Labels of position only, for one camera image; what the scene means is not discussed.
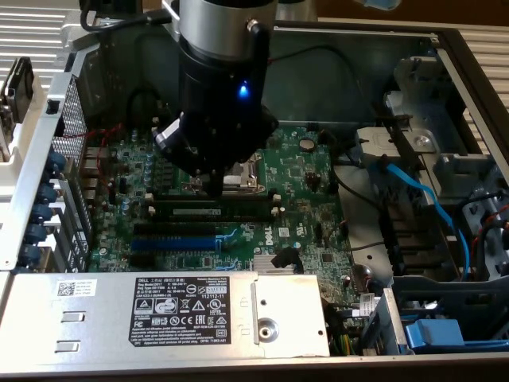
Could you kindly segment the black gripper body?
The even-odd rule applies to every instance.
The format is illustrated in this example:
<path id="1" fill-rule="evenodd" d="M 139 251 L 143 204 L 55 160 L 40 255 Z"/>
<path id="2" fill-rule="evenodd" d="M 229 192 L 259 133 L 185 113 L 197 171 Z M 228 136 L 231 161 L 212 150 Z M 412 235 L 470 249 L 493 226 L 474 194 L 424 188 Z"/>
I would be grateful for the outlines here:
<path id="1" fill-rule="evenodd" d="M 179 96 L 181 113 L 216 133 L 216 115 L 222 107 L 254 109 L 262 104 L 269 59 L 270 36 L 249 34 L 247 56 L 228 60 L 199 51 L 186 39 L 179 43 Z"/>

